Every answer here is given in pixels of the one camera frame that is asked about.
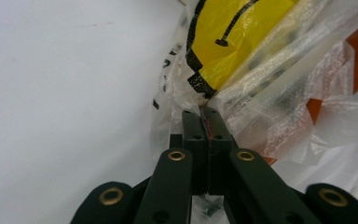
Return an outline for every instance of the white background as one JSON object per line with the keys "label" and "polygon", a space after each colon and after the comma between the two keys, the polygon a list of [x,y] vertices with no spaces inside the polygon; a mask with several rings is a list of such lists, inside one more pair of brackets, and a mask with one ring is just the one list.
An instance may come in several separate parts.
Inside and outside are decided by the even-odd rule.
{"label": "white background", "polygon": [[182,5],[0,0],[0,223],[69,223],[151,175],[152,98]]}

